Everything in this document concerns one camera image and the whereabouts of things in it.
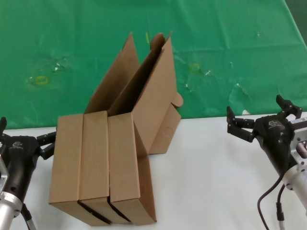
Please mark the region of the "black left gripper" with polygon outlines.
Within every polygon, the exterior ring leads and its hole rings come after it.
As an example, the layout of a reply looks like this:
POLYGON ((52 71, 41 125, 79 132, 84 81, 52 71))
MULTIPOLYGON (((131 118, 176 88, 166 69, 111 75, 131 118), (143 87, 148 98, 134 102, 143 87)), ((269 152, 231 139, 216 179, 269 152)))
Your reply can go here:
POLYGON ((57 132, 51 132, 41 136, 9 136, 3 132, 7 125, 7 119, 0 119, 0 142, 5 166, 8 169, 9 178, 3 189, 4 192, 25 199, 32 174, 36 168, 38 153, 47 160, 54 155, 57 132))

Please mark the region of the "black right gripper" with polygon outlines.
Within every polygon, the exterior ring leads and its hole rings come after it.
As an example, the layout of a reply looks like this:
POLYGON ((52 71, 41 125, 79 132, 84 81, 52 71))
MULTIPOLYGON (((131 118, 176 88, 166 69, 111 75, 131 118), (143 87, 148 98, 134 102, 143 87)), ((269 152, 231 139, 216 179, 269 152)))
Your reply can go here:
POLYGON ((294 105, 281 95, 276 96, 281 111, 277 115, 269 115, 253 119, 236 118, 230 106, 226 108, 227 132, 244 141, 252 142, 254 137, 264 150, 278 175, 283 175, 296 161, 289 153, 288 138, 290 131, 287 126, 289 115, 301 118, 302 108, 294 105))

